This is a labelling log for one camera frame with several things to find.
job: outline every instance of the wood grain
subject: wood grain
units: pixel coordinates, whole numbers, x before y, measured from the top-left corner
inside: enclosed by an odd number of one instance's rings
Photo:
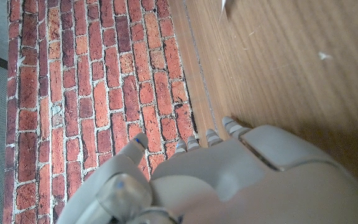
[[[358,179],[358,1],[232,0],[220,21],[220,1],[169,3],[200,133],[213,128],[208,91],[220,134],[226,115],[272,124]]]

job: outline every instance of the robot finger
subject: robot finger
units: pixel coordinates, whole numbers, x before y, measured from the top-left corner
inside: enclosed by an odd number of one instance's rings
[[[219,138],[218,134],[212,129],[206,130],[206,141],[208,142],[208,147],[214,146],[223,142],[221,138]]]
[[[175,149],[175,153],[186,152],[186,150],[187,150],[186,143],[184,142],[184,140],[179,139],[177,148]]]
[[[191,150],[195,150],[195,149],[199,149],[200,145],[198,144],[198,141],[196,140],[196,138],[194,138],[194,136],[190,136],[187,139],[187,150],[191,151]]]

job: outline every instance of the red brick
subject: red brick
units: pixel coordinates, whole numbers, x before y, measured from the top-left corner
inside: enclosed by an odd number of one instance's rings
[[[169,77],[180,78],[181,64],[179,61],[177,42],[174,37],[165,41],[164,51],[165,57],[167,58]]]
[[[38,79],[35,67],[21,67],[19,92],[20,107],[35,108],[37,105]]]
[[[75,38],[75,52],[78,55],[88,52],[88,40],[86,39],[86,36]]]
[[[5,169],[11,169],[15,166],[15,147],[5,148]]]
[[[59,218],[59,215],[62,213],[64,206],[65,206],[64,201],[57,202],[57,204],[53,206],[53,223],[57,222],[57,219]]]
[[[64,172],[63,160],[63,128],[52,130],[52,173]]]
[[[22,27],[22,45],[35,47],[37,42],[37,16],[24,14]]]
[[[16,95],[16,78],[7,82],[7,97]]]
[[[89,24],[89,52],[91,60],[102,58],[102,40],[99,21]]]
[[[56,7],[59,3],[59,0],[47,0],[48,7]]]
[[[127,121],[139,119],[139,104],[137,101],[137,90],[135,76],[128,76],[124,79],[124,103]]]
[[[11,13],[10,19],[11,21],[16,21],[20,19],[20,0],[11,0]]]
[[[154,8],[154,0],[142,0],[142,6],[145,11],[150,11]]]
[[[154,106],[145,106],[142,108],[146,135],[149,139],[149,151],[161,151],[161,138],[158,129],[157,117],[155,115]]]
[[[98,131],[98,152],[111,152],[111,130]]]
[[[75,71],[74,68],[63,71],[63,87],[70,88],[75,86]]]
[[[52,103],[62,100],[62,74],[60,61],[56,60],[49,64],[50,92]]]
[[[144,21],[146,25],[147,42],[149,43],[149,48],[154,49],[156,47],[161,47],[161,38],[160,33],[158,32],[157,17],[152,12],[146,13],[144,15]]]
[[[49,201],[50,201],[50,190],[49,190],[49,164],[45,164],[40,169],[40,182],[38,188],[38,215],[49,214]]]
[[[177,137],[177,127],[175,126],[175,120],[171,118],[161,119],[162,136],[164,140],[172,140]]]
[[[77,94],[75,90],[65,92],[65,124],[66,136],[78,134],[78,112],[77,112]]]
[[[174,102],[183,102],[187,100],[185,85],[183,81],[172,82],[171,86]]]
[[[24,0],[24,8],[25,12],[29,13],[37,13],[37,1],[36,0]]]
[[[40,143],[38,149],[38,160],[39,162],[49,161],[49,141],[43,141]]]
[[[62,29],[63,30],[71,29],[73,27],[73,14],[71,12],[63,13],[61,18],[62,18]]]
[[[132,41],[143,40],[143,25],[135,24],[131,27]]]
[[[103,127],[109,124],[106,102],[106,87],[104,82],[99,82],[93,90],[94,111],[96,115],[96,127]]]
[[[74,36],[72,30],[64,30],[62,33],[63,65],[74,66]]]
[[[100,13],[100,21],[103,27],[111,27],[114,25],[111,0],[100,0]]]
[[[67,197],[74,195],[81,185],[81,165],[79,162],[67,163]]]
[[[22,48],[22,58],[24,57],[23,64],[24,65],[37,65],[37,49],[33,49],[31,47],[23,47]]]
[[[48,74],[48,48],[47,39],[40,42],[40,77],[46,77]]]
[[[40,100],[40,129],[41,139],[49,137],[49,102],[48,98]]]
[[[105,154],[99,154],[99,166],[103,165],[106,161],[108,161],[112,157],[111,152]]]
[[[140,11],[140,0],[128,0],[128,10],[131,22],[137,22],[142,19]]]
[[[16,193],[16,206],[18,209],[26,209],[35,205],[35,183],[18,186]]]
[[[168,159],[171,158],[174,155],[175,149],[177,148],[177,144],[178,144],[177,141],[165,144],[165,150],[167,152]]]
[[[8,50],[8,65],[7,65],[7,76],[15,77],[16,76],[16,68],[17,68],[17,39],[13,39],[9,41],[9,50]]]
[[[48,10],[48,28],[49,40],[58,40],[60,38],[60,17],[59,9],[53,8]]]
[[[92,63],[92,80],[104,78],[103,62]]]
[[[69,139],[66,142],[67,161],[76,161],[80,153],[80,142],[78,138]]]
[[[87,96],[91,94],[91,83],[90,83],[90,65],[88,57],[82,55],[78,57],[77,62],[77,73],[78,73],[78,94],[80,96]]]
[[[36,220],[35,209],[21,212],[19,214],[16,214],[15,216],[15,223],[31,224],[31,223],[35,223],[35,220]]]
[[[177,124],[180,138],[187,139],[193,135],[193,125],[191,125],[190,107],[188,104],[178,105],[175,107]]]
[[[60,58],[60,42],[49,43],[49,59]]]
[[[45,0],[38,0],[38,21],[45,19]]]
[[[139,127],[138,124],[129,124],[128,125],[128,133],[129,139],[133,139],[137,134],[141,133],[142,129]]]
[[[94,173],[94,170],[88,171],[84,176],[84,181],[86,181],[93,173]]]
[[[108,28],[103,31],[103,44],[106,47],[110,47],[116,44],[116,33],[114,28]]]
[[[149,168],[147,167],[146,159],[144,156],[137,167],[140,169],[140,171],[142,171],[146,179],[149,180],[150,179]]]
[[[146,43],[144,41],[134,44],[135,69],[139,81],[150,79],[150,68],[147,59]]]
[[[42,40],[47,36],[47,28],[45,25],[45,21],[42,21],[39,25],[38,25],[38,39]]]
[[[114,1],[114,12],[116,13],[116,15],[125,14],[127,12],[125,0]]]
[[[99,19],[99,7],[97,4],[92,4],[88,6],[88,20]]]
[[[12,223],[13,216],[13,187],[14,187],[14,170],[5,172],[4,181],[4,210],[2,212],[2,223]]]
[[[157,12],[160,18],[169,16],[169,7],[167,0],[157,0]]]
[[[15,143],[16,111],[16,99],[8,100],[6,104],[6,144]]]
[[[117,48],[111,47],[106,49],[104,55],[104,60],[106,63],[107,86],[109,88],[117,87],[119,86]]]
[[[89,97],[80,99],[80,117],[89,118],[92,116],[92,100]]]
[[[134,71],[134,66],[132,64],[132,54],[122,54],[119,57],[119,62],[121,64],[121,72],[122,73],[131,73]]]
[[[94,143],[94,120],[84,119],[81,122],[84,168],[96,167],[96,146]]]
[[[19,131],[37,129],[37,111],[20,110],[19,112]]]
[[[86,34],[85,3],[84,0],[74,2],[75,35]]]
[[[47,96],[49,90],[48,78],[41,77],[39,78],[40,82],[40,96]]]
[[[127,52],[131,50],[131,40],[129,38],[128,18],[126,16],[116,17],[116,29],[118,40],[118,51]]]
[[[165,59],[164,53],[162,50],[151,50],[150,51],[150,62],[152,64],[152,68],[154,69],[164,69],[165,68]]]
[[[42,217],[38,217],[38,224],[49,224],[50,223],[50,217],[49,215],[45,215],[45,216],[42,216]]]
[[[110,110],[117,110],[122,108],[121,89],[115,89],[109,91],[109,107]]]
[[[16,38],[19,36],[19,21],[15,21],[9,24],[9,38]]]
[[[149,162],[150,162],[150,167],[152,168],[152,174],[153,174],[155,168],[157,168],[157,166],[160,165],[160,163],[162,163],[164,160],[165,159],[164,159],[163,154],[149,156]]]
[[[154,99],[153,88],[150,83],[140,84],[140,102],[141,103],[151,103]]]
[[[63,174],[52,179],[52,195],[57,200],[65,198],[65,177]]]
[[[159,114],[168,115],[172,113],[171,94],[168,89],[167,74],[165,72],[156,72],[154,74],[154,83]]]
[[[117,154],[127,144],[126,125],[122,113],[112,114],[111,124],[114,152]]]
[[[172,20],[170,18],[161,19],[160,26],[161,26],[161,35],[163,37],[173,36],[173,25],[172,25]]]
[[[60,12],[71,11],[71,2],[73,0],[62,0],[60,1]]]

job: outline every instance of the palm of robotic hand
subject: palm of robotic hand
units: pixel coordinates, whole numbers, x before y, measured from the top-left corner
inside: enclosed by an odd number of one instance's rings
[[[140,133],[69,199],[57,223],[358,223],[358,184],[314,145],[273,126],[179,140],[150,181]]]

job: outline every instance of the wooden board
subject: wooden board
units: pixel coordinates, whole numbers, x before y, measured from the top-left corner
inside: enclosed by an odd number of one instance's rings
[[[226,115],[275,125],[358,179],[358,1],[169,3],[201,139]]]

